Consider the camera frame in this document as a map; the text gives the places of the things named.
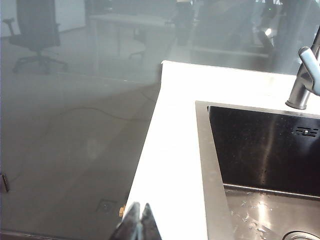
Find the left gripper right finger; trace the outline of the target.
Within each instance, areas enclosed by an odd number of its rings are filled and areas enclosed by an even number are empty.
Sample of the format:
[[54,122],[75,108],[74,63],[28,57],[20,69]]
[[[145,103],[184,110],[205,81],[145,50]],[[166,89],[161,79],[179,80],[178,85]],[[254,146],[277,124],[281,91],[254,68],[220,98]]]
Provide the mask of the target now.
[[149,203],[144,207],[140,223],[142,240],[162,240]]

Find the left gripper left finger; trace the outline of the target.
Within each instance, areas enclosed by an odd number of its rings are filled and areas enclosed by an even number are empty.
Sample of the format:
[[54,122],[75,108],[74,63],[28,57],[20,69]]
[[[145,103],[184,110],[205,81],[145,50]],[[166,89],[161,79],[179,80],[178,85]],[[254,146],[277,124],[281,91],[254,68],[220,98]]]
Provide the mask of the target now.
[[129,207],[121,223],[116,227],[110,240],[137,240],[140,223],[140,203],[134,202]]

